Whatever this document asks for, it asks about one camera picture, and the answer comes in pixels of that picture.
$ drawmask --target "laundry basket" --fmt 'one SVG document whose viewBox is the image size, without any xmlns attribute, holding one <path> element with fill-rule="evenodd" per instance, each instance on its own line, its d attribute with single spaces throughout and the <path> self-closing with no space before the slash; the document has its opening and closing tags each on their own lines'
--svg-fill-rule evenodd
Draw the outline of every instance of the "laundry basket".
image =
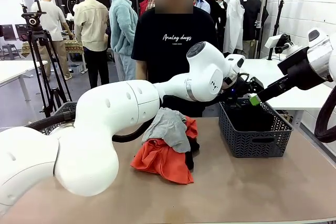
<svg viewBox="0 0 336 224">
<path fill-rule="evenodd" d="M 247 104 L 249 99 L 238 99 L 237 108 Z M 260 110 L 267 116 L 263 131 L 237 130 L 232 124 L 227 111 L 235 109 L 234 106 L 220 103 L 219 126 L 234 157 L 282 157 L 292 126 L 283 119 L 268 103 L 262 103 Z"/>
<path fill-rule="evenodd" d="M 55 112 L 54 115 L 59 115 L 59 114 L 62 114 L 64 112 L 75 112 L 76 111 L 76 105 L 77 105 L 77 102 L 66 102 Z M 49 135 L 59 125 L 60 125 L 60 123 L 54 124 L 52 126 L 44 128 L 40 132 L 42 132 L 45 135 Z"/>
</svg>

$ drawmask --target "plaid shirt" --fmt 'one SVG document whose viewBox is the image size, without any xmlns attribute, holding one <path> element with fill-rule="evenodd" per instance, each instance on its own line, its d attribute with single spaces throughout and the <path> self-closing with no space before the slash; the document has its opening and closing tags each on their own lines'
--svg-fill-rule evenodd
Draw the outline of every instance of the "plaid shirt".
<svg viewBox="0 0 336 224">
<path fill-rule="evenodd" d="M 155 7 L 155 0 L 148 0 L 148 5 L 147 5 L 146 10 L 149 10 L 154 7 Z"/>
</svg>

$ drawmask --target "light blue fleece jacket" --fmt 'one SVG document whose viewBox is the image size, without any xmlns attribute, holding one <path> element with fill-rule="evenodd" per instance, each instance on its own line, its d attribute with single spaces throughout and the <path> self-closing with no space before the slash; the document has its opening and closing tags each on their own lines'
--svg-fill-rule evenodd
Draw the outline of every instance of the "light blue fleece jacket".
<svg viewBox="0 0 336 224">
<path fill-rule="evenodd" d="M 132 55 L 138 16 L 129 0 L 112 0 L 109 10 L 111 48 L 121 55 Z"/>
</svg>

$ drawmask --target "green object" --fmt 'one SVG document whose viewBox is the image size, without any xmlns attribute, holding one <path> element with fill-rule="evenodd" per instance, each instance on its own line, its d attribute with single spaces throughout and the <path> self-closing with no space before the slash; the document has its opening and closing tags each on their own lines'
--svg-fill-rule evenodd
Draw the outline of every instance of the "green object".
<svg viewBox="0 0 336 224">
<path fill-rule="evenodd" d="M 251 97 L 251 98 L 250 98 L 250 102 L 251 102 L 251 104 L 252 104 L 253 106 L 257 106 L 257 105 L 260 104 L 260 101 L 259 101 L 259 99 L 258 99 L 257 96 L 255 96 L 255 97 Z"/>
</svg>

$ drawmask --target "basket handle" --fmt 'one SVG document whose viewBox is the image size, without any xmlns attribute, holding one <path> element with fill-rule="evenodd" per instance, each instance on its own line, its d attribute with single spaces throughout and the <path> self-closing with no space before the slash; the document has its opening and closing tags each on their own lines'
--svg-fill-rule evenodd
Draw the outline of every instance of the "basket handle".
<svg viewBox="0 0 336 224">
<path fill-rule="evenodd" d="M 274 137 L 256 137 L 251 139 L 252 143 L 255 144 L 269 144 L 275 141 Z"/>
</svg>

